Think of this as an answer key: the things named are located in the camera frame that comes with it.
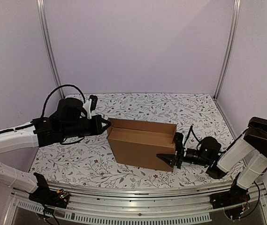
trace patterned table surface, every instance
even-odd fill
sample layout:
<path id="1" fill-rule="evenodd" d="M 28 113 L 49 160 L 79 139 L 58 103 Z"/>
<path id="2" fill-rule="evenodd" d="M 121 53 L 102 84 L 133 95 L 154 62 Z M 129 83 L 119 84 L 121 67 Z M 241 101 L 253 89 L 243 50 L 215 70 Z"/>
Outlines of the patterned table surface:
<path id="1" fill-rule="evenodd" d="M 177 124 L 187 134 L 190 125 L 198 138 L 215 137 L 225 149 L 232 136 L 212 98 L 207 94 L 97 94 L 93 114 L 107 118 L 148 120 Z M 195 148 L 191 135 L 187 147 Z M 106 188 L 173 188 L 232 180 L 244 167 L 241 161 L 222 180 L 211 179 L 205 168 L 183 164 L 174 172 L 162 172 L 118 164 L 107 133 L 86 137 L 81 143 L 39 148 L 31 172 L 53 182 Z"/>

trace open cardboard box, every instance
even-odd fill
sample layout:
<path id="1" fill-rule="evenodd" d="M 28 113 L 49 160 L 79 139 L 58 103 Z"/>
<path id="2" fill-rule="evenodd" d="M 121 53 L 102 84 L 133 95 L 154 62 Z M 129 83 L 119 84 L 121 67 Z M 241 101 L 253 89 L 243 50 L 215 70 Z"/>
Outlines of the open cardboard box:
<path id="1" fill-rule="evenodd" d="M 108 142 L 117 163 L 173 171 L 156 154 L 175 154 L 176 124 L 110 118 Z"/>

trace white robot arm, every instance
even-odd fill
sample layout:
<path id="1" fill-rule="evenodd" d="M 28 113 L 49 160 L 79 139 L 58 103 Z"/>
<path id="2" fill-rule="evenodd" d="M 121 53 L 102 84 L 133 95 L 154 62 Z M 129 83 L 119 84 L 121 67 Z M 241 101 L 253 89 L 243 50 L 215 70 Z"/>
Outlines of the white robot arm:
<path id="1" fill-rule="evenodd" d="M 203 165 L 208 167 L 206 173 L 214 179 L 223 178 L 234 165 L 255 150 L 256 155 L 236 176 L 230 191 L 210 196 L 214 208 L 243 203 L 245 199 L 250 200 L 248 188 L 267 169 L 267 120 L 253 117 L 248 128 L 226 149 L 225 154 L 220 152 L 221 145 L 213 137 L 205 137 L 199 141 L 200 149 L 197 146 L 196 150 L 185 149 L 182 140 L 183 135 L 176 133 L 176 154 L 157 154 L 157 157 L 171 167 L 176 165 L 177 168 L 181 168 L 182 162 Z"/>
<path id="2" fill-rule="evenodd" d="M 42 116 L 22 126 L 0 130 L 0 154 L 63 143 L 69 137 L 83 138 L 102 134 L 110 126 L 110 122 L 100 115 L 91 115 L 96 103 L 96 96 L 90 96 L 84 104 L 76 98 L 62 99 L 56 112 L 49 118 Z M 28 192 L 31 200 L 41 204 L 61 208 L 66 208 L 68 204 L 69 194 L 63 190 L 51 191 L 41 174 L 22 172 L 1 162 L 0 183 Z"/>

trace lavender wall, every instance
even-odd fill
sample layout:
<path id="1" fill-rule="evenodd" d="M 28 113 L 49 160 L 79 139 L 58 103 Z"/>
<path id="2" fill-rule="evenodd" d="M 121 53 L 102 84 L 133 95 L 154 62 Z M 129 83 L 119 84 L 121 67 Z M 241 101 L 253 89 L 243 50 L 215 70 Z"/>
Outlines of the lavender wall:
<path id="1" fill-rule="evenodd" d="M 233 3 L 47 0 L 62 83 L 85 93 L 212 93 Z"/>
<path id="2" fill-rule="evenodd" d="M 35 0 L 0 0 L 0 129 L 40 116 L 54 88 Z M 54 110 L 58 96 L 50 101 Z M 0 160 L 28 170 L 35 150 L 3 154 Z M 11 189 L 0 184 L 0 221 Z"/>
<path id="3" fill-rule="evenodd" d="M 252 116 L 267 119 L 267 1 L 242 2 L 219 103 L 236 134 Z"/>

